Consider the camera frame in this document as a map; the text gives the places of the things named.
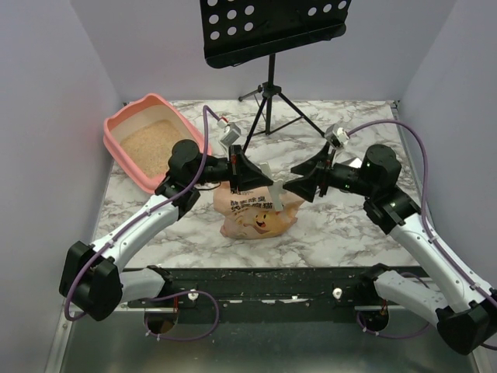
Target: black music stand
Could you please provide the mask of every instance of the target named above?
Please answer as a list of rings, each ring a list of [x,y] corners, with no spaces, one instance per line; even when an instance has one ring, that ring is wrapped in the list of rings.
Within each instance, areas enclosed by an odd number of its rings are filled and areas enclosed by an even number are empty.
[[[238,97],[262,93],[243,150],[249,146],[266,107],[266,127],[256,134],[272,134],[300,119],[305,119],[321,136],[316,126],[274,85],[276,53],[295,47],[331,40],[346,31],[345,20],[351,0],[200,0],[203,51],[212,68],[236,66],[269,55],[268,81],[256,90]],[[278,95],[299,117],[271,131],[273,97]]]

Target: marble surface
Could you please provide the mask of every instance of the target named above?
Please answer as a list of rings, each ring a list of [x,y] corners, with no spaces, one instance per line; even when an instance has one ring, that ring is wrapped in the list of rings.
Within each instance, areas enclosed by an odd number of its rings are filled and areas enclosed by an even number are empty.
[[[178,101],[173,104],[197,128],[203,129],[202,106],[209,105],[248,133],[257,104],[254,100]],[[339,123],[347,129],[370,120],[392,118],[386,102],[300,101],[297,103],[320,128]],[[296,117],[285,103],[273,106],[273,126]],[[220,130],[211,120],[210,135],[214,154],[220,155],[214,137]],[[263,129],[262,120],[258,130]],[[369,127],[354,135],[338,162],[362,158],[367,147],[381,143],[391,146],[401,160],[403,170],[399,185],[416,196],[408,160],[392,124]],[[290,167],[314,155],[324,140],[303,120],[272,134],[252,139],[247,156],[253,162],[269,162],[276,177],[288,180]],[[129,218],[148,199],[124,171],[114,163],[106,197],[101,210],[97,236],[105,235]],[[144,267],[327,267],[370,266],[385,263],[392,266],[415,265],[414,259],[373,225],[362,209],[363,198],[328,190],[313,204],[305,202],[297,213],[298,221],[283,235],[261,240],[234,240],[223,237],[219,229],[224,216],[213,208],[213,192],[202,192],[183,219],[153,238],[128,264]]]

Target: gray wall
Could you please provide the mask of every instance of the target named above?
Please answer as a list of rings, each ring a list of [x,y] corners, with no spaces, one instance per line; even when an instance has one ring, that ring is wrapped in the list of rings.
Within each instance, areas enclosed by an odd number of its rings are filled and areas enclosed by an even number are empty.
[[[71,2],[125,99],[230,99],[266,79],[266,58],[207,66],[199,0]],[[276,80],[295,99],[398,99],[454,3],[353,0],[346,35],[279,54]]]
[[[0,371],[44,370],[68,247],[89,240],[116,92],[66,0],[0,12]]]
[[[495,0],[457,2],[404,94],[399,114],[426,142],[429,206],[437,230],[497,286],[495,15]],[[420,170],[419,152],[409,140]]]

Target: cat litter bag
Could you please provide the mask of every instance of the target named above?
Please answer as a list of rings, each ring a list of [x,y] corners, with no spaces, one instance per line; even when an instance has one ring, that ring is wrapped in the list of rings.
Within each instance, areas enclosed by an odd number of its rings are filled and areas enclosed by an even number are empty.
[[[232,193],[229,183],[214,191],[214,210],[225,216],[221,234],[232,239],[266,239],[286,232],[297,221],[304,200],[285,191],[280,194],[282,211],[276,211],[267,187]]]

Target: robotic arm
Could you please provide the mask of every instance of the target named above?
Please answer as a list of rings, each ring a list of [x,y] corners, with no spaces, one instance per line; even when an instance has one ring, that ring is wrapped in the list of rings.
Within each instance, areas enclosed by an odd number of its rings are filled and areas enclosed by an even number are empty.
[[[161,230],[177,222],[200,197],[193,188],[171,204],[168,198],[184,191],[199,170],[202,154],[194,141],[175,144],[169,159],[169,171],[147,203],[121,226],[90,245],[75,243],[68,251],[59,286],[67,297],[70,286],[84,265],[101,248],[108,246],[78,282],[72,302],[93,319],[105,319],[122,302],[154,298],[170,285],[169,274],[157,267],[123,273],[131,258]],[[240,145],[229,147],[227,158],[208,155],[198,183],[228,181],[233,191],[246,191],[273,185],[251,163]]]
[[[396,185],[401,164],[386,145],[372,145],[359,168],[333,164],[335,153],[343,147],[341,129],[328,136],[325,147],[314,157],[291,169],[303,175],[283,185],[312,202],[329,187],[365,197],[367,217],[395,241],[404,246],[439,287],[441,293],[405,279],[384,265],[376,265],[363,279],[371,293],[413,311],[433,324],[445,342],[460,354],[469,354],[497,331],[497,309],[478,292],[474,284],[497,300],[497,292],[471,270],[429,226],[427,235],[419,206]],[[434,245],[434,240],[459,268],[473,280],[461,276]]]

